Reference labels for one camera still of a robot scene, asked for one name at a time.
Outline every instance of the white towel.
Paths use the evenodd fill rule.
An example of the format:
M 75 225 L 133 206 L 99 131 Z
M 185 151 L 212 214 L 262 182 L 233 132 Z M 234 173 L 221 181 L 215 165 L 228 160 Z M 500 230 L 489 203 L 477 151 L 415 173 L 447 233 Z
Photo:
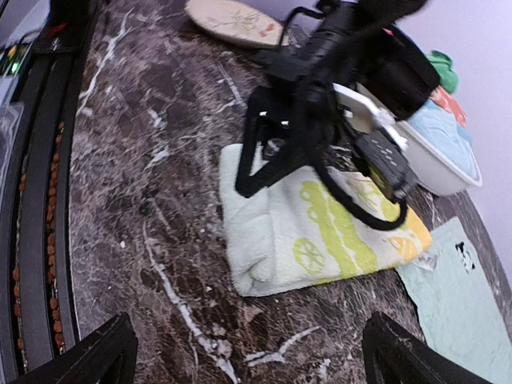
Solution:
M 372 230 L 336 202 L 308 166 L 244 198 L 234 189 L 242 145 L 222 150 L 220 197 L 233 284 L 242 296 L 266 296 L 369 274 L 410 261 L 431 242 L 410 209 L 391 232 Z M 262 165 L 257 156 L 254 166 Z M 358 204 L 392 220 L 398 208 L 368 178 L 332 169 Z

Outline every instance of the white bowl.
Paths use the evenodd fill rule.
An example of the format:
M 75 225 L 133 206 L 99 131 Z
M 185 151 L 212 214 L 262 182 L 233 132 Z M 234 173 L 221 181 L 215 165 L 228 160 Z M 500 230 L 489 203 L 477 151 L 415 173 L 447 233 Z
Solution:
M 377 106 L 385 108 L 366 88 L 358 91 L 369 97 Z M 407 139 L 409 149 L 404 153 L 411 169 L 418 176 L 419 184 L 437 196 L 447 196 L 465 190 L 468 186 L 482 186 L 482 174 L 473 152 L 476 177 L 468 175 L 420 135 L 408 122 L 397 122 L 395 128 Z

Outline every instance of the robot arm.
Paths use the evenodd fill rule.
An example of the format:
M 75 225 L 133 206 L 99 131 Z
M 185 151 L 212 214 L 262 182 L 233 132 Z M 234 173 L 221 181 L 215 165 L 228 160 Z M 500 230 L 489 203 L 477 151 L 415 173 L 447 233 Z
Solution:
M 321 0 L 306 13 L 324 19 L 294 55 L 279 47 L 260 58 L 270 88 L 251 95 L 246 115 L 237 191 L 250 197 L 300 166 L 312 165 L 328 191 L 353 216 L 377 230 L 393 230 L 406 219 L 406 196 L 415 175 L 403 156 L 404 140 L 378 118 L 377 107 L 351 88 L 361 83 L 396 117 L 411 116 L 439 84 L 439 76 L 419 48 L 401 32 L 396 19 L 419 9 L 424 1 L 362 0 L 359 3 Z M 344 110 L 363 113 L 374 124 L 369 134 L 352 129 Z M 386 198 L 401 207 L 394 222 L 368 214 L 329 176 L 322 154 L 341 134 L 350 138 L 354 164 L 370 176 Z M 280 137 L 284 147 L 251 175 L 258 141 Z

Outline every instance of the green light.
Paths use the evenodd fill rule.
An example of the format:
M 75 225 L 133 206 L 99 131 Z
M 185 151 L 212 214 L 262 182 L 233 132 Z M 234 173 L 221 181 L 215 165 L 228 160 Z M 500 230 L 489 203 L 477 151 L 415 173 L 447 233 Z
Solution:
M 10 69 L 10 72 L 12 74 L 16 74 L 16 72 L 18 72 L 18 68 L 19 68 L 19 63 L 16 62 L 13 64 L 13 67 Z

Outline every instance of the black cable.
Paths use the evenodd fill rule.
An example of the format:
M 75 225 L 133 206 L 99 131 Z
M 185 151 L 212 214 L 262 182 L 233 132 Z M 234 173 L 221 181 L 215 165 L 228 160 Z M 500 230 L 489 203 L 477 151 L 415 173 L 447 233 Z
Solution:
M 295 16 L 297 16 L 298 14 L 305 14 L 306 16 L 309 16 L 310 18 L 316 18 L 316 19 L 320 19 L 320 18 L 324 18 L 325 17 L 324 13 L 316 12 L 315 10 L 310 10 L 308 8 L 305 8 L 304 6 L 298 6 L 297 8 L 294 8 L 290 12 L 288 17 L 286 18 L 284 24 L 282 25 L 281 36 L 279 36 L 278 46 L 276 46 L 276 51 L 277 52 L 281 51 L 281 49 L 282 49 L 282 42 L 285 39 L 286 31 L 290 27 L 290 24 L 294 20 Z
M 368 226 L 376 230 L 395 230 L 399 228 L 407 216 L 407 203 L 406 200 L 400 201 L 400 215 L 393 222 L 381 220 L 372 214 L 366 212 L 363 208 L 357 205 L 351 196 L 349 196 L 329 175 L 329 171 L 324 166 L 322 161 L 322 154 L 318 152 L 318 148 L 314 142 L 310 140 L 308 131 L 308 118 L 306 116 L 307 104 L 306 96 L 309 88 L 315 80 L 315 75 L 319 73 L 322 68 L 337 68 L 339 61 L 343 57 L 343 53 L 354 44 L 365 40 L 374 34 L 380 32 L 382 28 L 389 26 L 396 22 L 399 18 L 408 15 L 411 7 L 404 7 L 401 10 L 393 12 L 390 16 L 364 27 L 359 32 L 349 36 L 342 44 L 336 46 L 332 51 L 328 52 L 323 58 L 313 64 L 308 75 L 299 84 L 296 101 L 294 103 L 294 112 L 290 119 L 290 128 L 293 132 L 298 134 L 298 140 L 306 156 L 308 162 L 312 165 L 320 180 L 324 183 L 330 194 L 336 198 L 344 207 L 357 219 L 361 220 Z

